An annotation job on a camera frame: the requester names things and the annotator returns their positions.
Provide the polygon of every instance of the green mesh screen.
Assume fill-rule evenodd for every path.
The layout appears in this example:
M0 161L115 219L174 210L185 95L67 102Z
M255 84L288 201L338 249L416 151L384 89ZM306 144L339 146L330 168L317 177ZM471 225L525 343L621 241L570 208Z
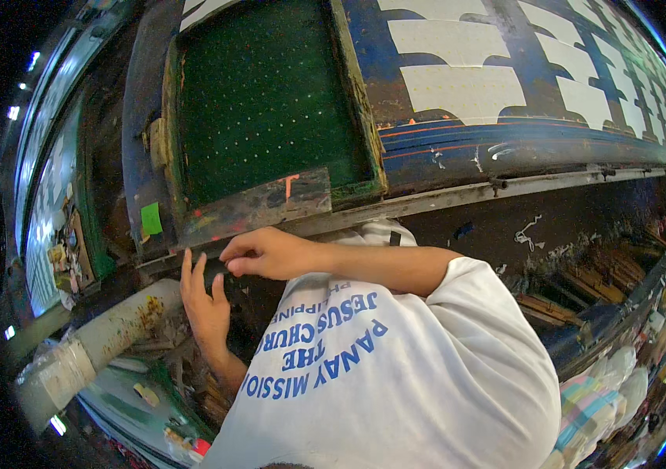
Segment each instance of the green mesh screen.
M318 1L243 2L184 46L180 142L190 209L327 166L333 188L364 181L364 150Z

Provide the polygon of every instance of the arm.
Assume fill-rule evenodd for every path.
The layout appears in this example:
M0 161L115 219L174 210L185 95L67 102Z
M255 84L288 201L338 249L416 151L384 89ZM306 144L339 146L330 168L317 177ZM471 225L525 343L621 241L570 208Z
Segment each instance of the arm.
M205 254L192 268L192 252L187 249L182 261L180 292L193 336L203 357L218 378L218 384L232 401L239 392L246 366L226 347L231 307L223 291L223 274L213 279L211 297L205 292Z
M251 251L256 256L248 257ZM235 237L220 259L237 277L254 274L289 280L309 272L327 272L428 296L442 282L448 263L459 257L440 248L323 244L269 227Z

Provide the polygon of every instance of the hand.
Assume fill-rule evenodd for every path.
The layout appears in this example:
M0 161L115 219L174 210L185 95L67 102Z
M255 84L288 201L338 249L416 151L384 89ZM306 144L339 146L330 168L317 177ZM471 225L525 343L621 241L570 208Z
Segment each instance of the hand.
M207 357L219 358L228 352L226 335L229 333L229 312L231 307L223 292L223 274L213 279L213 297L205 292L205 253L192 268L192 251L184 251L180 291L184 310L189 318L193 336L198 346Z
M284 233L273 227L236 236L220 255L236 277L251 274L290 280L316 272L324 257L324 245ZM254 251L256 257L247 257Z

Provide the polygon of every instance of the person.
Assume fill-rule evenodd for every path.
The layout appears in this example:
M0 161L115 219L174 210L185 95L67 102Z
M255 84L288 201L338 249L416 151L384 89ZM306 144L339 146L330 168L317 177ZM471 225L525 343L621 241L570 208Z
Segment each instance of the person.
M192 269L185 252L193 335L235 398L202 467L537 469L550 454L554 366L489 264L391 220L333 243L266 227L220 260L289 282L247 368L226 346L223 276L206 294L206 256Z

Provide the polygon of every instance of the green sticky note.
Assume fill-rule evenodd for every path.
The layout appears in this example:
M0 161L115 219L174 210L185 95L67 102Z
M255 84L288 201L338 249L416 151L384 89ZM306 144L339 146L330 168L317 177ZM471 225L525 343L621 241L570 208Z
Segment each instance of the green sticky note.
M140 219L143 223L143 232L147 235L158 234L161 228L161 217L158 214L158 202L151 203L140 209Z

